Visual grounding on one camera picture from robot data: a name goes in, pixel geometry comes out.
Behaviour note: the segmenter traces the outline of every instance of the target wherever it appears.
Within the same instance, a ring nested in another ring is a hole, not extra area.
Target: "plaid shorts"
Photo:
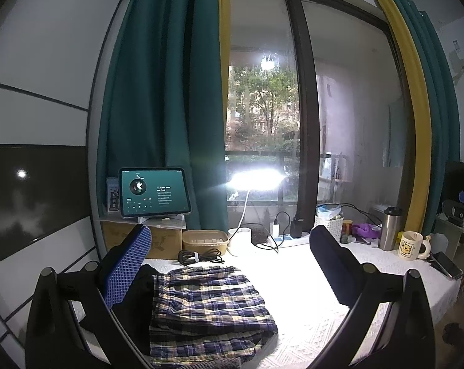
[[[237,268],[182,268],[154,276],[150,362],[179,366],[250,360],[278,328]]]

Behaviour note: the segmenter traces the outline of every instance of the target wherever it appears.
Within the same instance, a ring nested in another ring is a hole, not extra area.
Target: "window pane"
[[[406,117],[385,34],[339,10],[304,1],[320,116],[318,200],[396,204]]]
[[[249,198],[296,202],[299,126],[297,70],[285,0],[231,0],[228,180],[237,171],[275,167],[288,176],[280,189],[253,191]],[[245,192],[229,190],[227,198],[244,200]]]

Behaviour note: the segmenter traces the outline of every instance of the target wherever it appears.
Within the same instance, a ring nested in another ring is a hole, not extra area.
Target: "white tablecloth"
[[[362,244],[347,244],[360,263],[371,262],[381,272],[403,275],[410,268],[422,276],[434,323],[442,319],[457,298],[460,282],[450,280],[429,263],[403,261],[396,251],[385,252]],[[255,367],[305,369],[320,353],[348,312],[340,305],[309,245],[272,250],[252,249],[239,256],[224,256],[225,265],[239,268],[254,284],[278,326],[278,339],[270,343],[244,369]],[[147,259],[160,272],[181,268],[177,261]],[[215,264],[199,263],[210,266]],[[356,359],[367,355],[384,319],[388,304],[381,304]],[[104,359],[95,337],[85,332],[94,355]]]

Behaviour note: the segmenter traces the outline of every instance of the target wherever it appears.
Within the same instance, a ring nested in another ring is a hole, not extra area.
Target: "blue mesh pad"
[[[135,278],[140,265],[152,247],[152,234],[147,226],[142,226],[120,260],[114,265],[106,279],[104,300],[109,309],[123,301],[131,282]]]

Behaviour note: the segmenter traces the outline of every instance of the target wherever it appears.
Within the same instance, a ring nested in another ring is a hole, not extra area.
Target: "mug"
[[[420,254],[421,245],[425,246],[425,252]],[[399,243],[398,255],[405,261],[427,259],[430,255],[430,242],[423,240],[423,236],[417,232],[403,232]]]

